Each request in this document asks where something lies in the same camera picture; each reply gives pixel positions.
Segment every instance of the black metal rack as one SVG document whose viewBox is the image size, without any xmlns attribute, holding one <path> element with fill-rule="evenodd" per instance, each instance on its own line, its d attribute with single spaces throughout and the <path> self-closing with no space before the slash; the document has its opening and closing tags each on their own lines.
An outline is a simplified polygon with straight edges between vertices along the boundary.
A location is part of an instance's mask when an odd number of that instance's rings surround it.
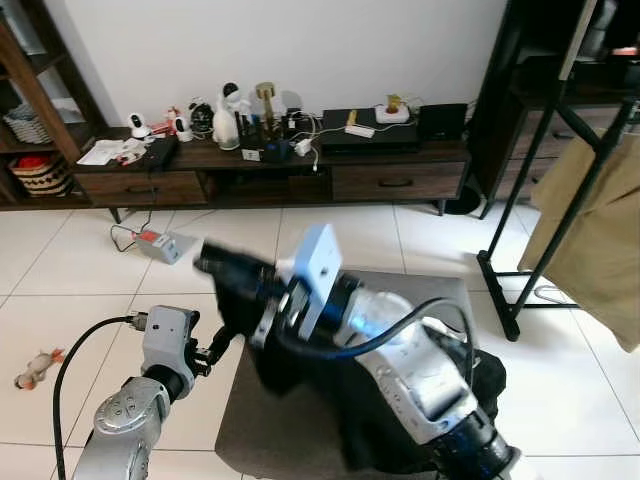
<svg viewBox="0 0 640 480">
<path fill-rule="evenodd" d="M 567 51 L 567 55 L 565 56 L 563 66 L 558 75 L 557 84 L 547 102 L 542 118 L 540 119 L 540 123 L 538 124 L 538 128 L 536 129 L 533 140 L 531 141 L 531 145 L 529 146 L 529 150 L 522 164 L 522 168 L 520 169 L 518 177 L 516 178 L 513 190 L 509 195 L 509 199 L 507 200 L 507 204 L 505 206 L 504 212 L 502 213 L 502 217 L 500 218 L 500 222 L 498 223 L 498 227 L 491 241 L 491 245 L 489 246 L 488 250 L 481 250 L 476 257 L 478 259 L 478 263 L 480 264 L 480 269 L 482 270 L 482 274 L 489 289 L 489 293 L 491 294 L 491 298 L 493 299 L 493 303 L 496 307 L 500 322 L 502 323 L 502 328 L 504 330 L 505 336 L 508 340 L 511 340 L 513 342 L 518 340 L 518 337 L 520 336 L 520 328 L 518 326 L 516 318 L 523 308 L 579 308 L 578 305 L 573 303 L 537 304 L 526 303 L 526 301 L 536 282 L 542 276 L 545 268 L 551 261 L 551 258 L 560 245 L 560 242 L 562 241 L 576 216 L 578 215 L 580 208 L 588 198 L 589 193 L 591 192 L 591 189 L 595 181 L 597 180 L 600 171 L 602 170 L 602 167 L 608 160 L 613 150 L 618 145 L 625 127 L 631 123 L 637 123 L 637 121 L 634 121 L 634 116 L 636 104 L 638 103 L 639 99 L 638 91 L 623 100 L 620 111 L 618 112 L 609 129 L 602 137 L 599 137 L 593 131 L 593 129 L 591 129 L 591 127 L 587 125 L 587 123 L 582 120 L 582 118 L 580 118 L 580 116 L 575 113 L 570 107 L 562 103 L 566 82 L 573 68 L 578 49 L 580 47 L 580 44 L 582 43 L 582 39 L 585 35 L 591 15 L 593 14 L 596 1 L 597 0 L 587 0 L 585 2 L 582 14 L 580 16 L 580 19 L 578 20 L 576 31 Z M 518 199 L 520 190 L 524 185 L 524 182 L 527 178 L 527 173 L 529 172 L 529 168 L 531 167 L 531 163 L 533 162 L 538 147 L 542 142 L 543 137 L 549 127 L 549 123 L 554 112 L 558 112 L 558 114 L 567 123 L 567 125 L 569 125 L 569 127 L 573 129 L 577 135 L 579 135 L 587 144 L 591 146 L 591 148 L 595 152 L 595 158 L 533 271 L 496 272 L 491 266 L 491 257 L 495 252 L 498 241 L 500 240 L 500 236 L 502 235 L 502 231 L 504 230 L 507 220 L 509 219 L 509 215 L 511 214 L 511 211 L 513 210 L 513 207 Z M 523 288 L 520 296 L 515 303 L 507 302 L 502 292 L 502 287 L 498 282 L 499 277 L 506 276 L 529 277 L 525 287 Z"/>
</svg>

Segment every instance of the power adapter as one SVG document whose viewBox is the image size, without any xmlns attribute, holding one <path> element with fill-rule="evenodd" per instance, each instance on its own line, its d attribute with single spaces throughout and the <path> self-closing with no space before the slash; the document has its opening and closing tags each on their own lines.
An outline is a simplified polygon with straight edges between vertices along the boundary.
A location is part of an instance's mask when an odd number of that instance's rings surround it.
<svg viewBox="0 0 640 480">
<path fill-rule="evenodd" d="M 311 151 L 311 139 L 305 138 L 304 140 L 300 140 L 296 144 L 294 150 L 299 157 L 304 157 L 307 153 Z"/>
</svg>

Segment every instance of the security camera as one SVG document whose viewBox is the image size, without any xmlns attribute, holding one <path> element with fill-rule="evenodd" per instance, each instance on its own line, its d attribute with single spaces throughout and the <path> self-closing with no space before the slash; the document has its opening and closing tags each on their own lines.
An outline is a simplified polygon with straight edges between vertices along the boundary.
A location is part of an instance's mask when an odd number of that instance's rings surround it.
<svg viewBox="0 0 640 480">
<path fill-rule="evenodd" d="M 182 115 L 177 116 L 173 120 L 173 128 L 176 131 L 176 136 L 181 142 L 190 142 L 193 140 L 193 132 L 189 126 L 189 121 Z"/>
<path fill-rule="evenodd" d="M 145 124 L 144 117 L 139 113 L 129 114 L 129 127 L 133 138 L 144 138 L 151 135 L 151 129 Z"/>
</svg>

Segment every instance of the tile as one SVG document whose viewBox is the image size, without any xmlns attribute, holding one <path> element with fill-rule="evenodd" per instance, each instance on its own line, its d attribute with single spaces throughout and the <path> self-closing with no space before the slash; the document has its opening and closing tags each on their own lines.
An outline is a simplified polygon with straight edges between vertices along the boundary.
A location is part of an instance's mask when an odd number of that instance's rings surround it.
<svg viewBox="0 0 640 480">
<path fill-rule="evenodd" d="M 80 459 L 81 448 L 65 450 L 70 474 Z M 225 464 L 214 452 L 154 451 L 149 458 L 149 478 L 153 480 L 241 480 L 242 475 Z"/>
<path fill-rule="evenodd" d="M 69 350 L 90 326 L 126 313 L 131 296 L 10 297 L 0 309 L 0 442 L 53 444 L 51 398 L 59 371 L 31 391 L 18 390 L 15 377 L 40 351 Z M 94 333 L 78 351 L 62 387 L 63 435 L 71 431 L 118 325 Z"/>
<path fill-rule="evenodd" d="M 544 480 L 632 480 L 640 478 L 640 457 L 534 457 L 531 465 Z"/>
<path fill-rule="evenodd" d="M 572 310 L 611 387 L 640 437 L 640 347 L 627 353 L 613 333 L 582 310 Z"/>
<path fill-rule="evenodd" d="M 507 370 L 497 426 L 526 455 L 640 454 L 622 409 L 568 310 L 525 310 L 504 338 L 488 293 L 471 293 L 481 348 Z"/>
<path fill-rule="evenodd" d="M 536 224 L 538 223 L 538 219 L 540 218 L 540 211 L 534 207 L 533 205 L 527 203 L 519 203 L 516 205 L 514 209 L 516 216 L 522 223 L 522 226 L 527 231 L 529 235 L 533 233 L 534 228 L 536 228 Z"/>
<path fill-rule="evenodd" d="M 213 292 L 211 278 L 193 268 L 205 238 L 244 250 L 272 261 L 275 256 L 280 209 L 178 211 L 170 231 L 197 239 L 174 265 L 154 261 L 140 287 L 140 293 Z"/>
<path fill-rule="evenodd" d="M 199 310 L 201 317 L 194 330 L 199 344 L 207 346 L 222 325 L 215 296 L 200 295 L 139 295 L 132 308 L 147 311 L 153 305 L 170 305 Z M 142 332 L 123 328 L 118 332 L 104 367 L 82 410 L 69 445 L 82 446 L 93 426 L 96 408 L 109 395 L 120 389 L 129 376 L 140 374 L 142 365 Z M 171 415 L 163 425 L 156 448 L 180 450 L 213 450 L 222 421 L 235 370 L 240 360 L 243 341 L 234 340 L 220 362 L 207 378 L 199 377 L 193 391 L 171 407 Z"/>
<path fill-rule="evenodd" d="M 396 205 L 395 209 L 407 273 L 460 277 L 469 290 L 487 290 L 476 255 L 489 248 L 501 205 L 484 220 L 475 212 L 438 217 L 429 207 Z M 492 258 L 494 269 L 514 271 L 527 242 L 526 231 L 511 216 Z"/>
<path fill-rule="evenodd" d="M 151 227 L 164 231 L 172 214 L 170 211 L 154 212 Z M 146 215 L 146 212 L 138 212 L 125 220 L 124 225 L 138 229 Z M 107 209 L 74 212 L 15 293 L 135 293 L 150 260 L 135 247 L 125 253 L 118 252 L 109 238 L 112 224 Z M 124 232 L 118 233 L 118 238 L 122 245 L 129 240 Z"/>
<path fill-rule="evenodd" d="M 53 447 L 0 444 L 0 478 L 46 480 L 54 465 Z"/>
<path fill-rule="evenodd" d="M 278 258 L 293 254 L 307 228 L 323 223 L 330 223 L 335 229 L 344 267 L 403 271 L 391 205 L 285 209 Z"/>
<path fill-rule="evenodd" d="M 0 212 L 0 294 L 8 294 L 27 272 L 69 211 Z"/>
</svg>

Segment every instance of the black box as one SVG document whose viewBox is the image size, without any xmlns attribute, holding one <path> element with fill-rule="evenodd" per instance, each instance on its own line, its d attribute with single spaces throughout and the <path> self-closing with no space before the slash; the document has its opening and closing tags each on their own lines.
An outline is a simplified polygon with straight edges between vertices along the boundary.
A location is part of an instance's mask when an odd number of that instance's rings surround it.
<svg viewBox="0 0 640 480">
<path fill-rule="evenodd" d="M 385 154 L 417 152 L 419 148 L 417 128 L 413 120 L 404 124 L 378 123 L 373 108 L 358 109 L 356 124 L 363 127 L 386 129 L 365 138 L 342 131 L 320 135 L 323 155 Z M 344 128 L 351 109 L 325 110 L 322 113 L 323 130 Z"/>
<path fill-rule="evenodd" d="M 420 107 L 418 135 L 421 141 L 460 140 L 464 132 L 467 105 L 448 103 Z"/>
</svg>

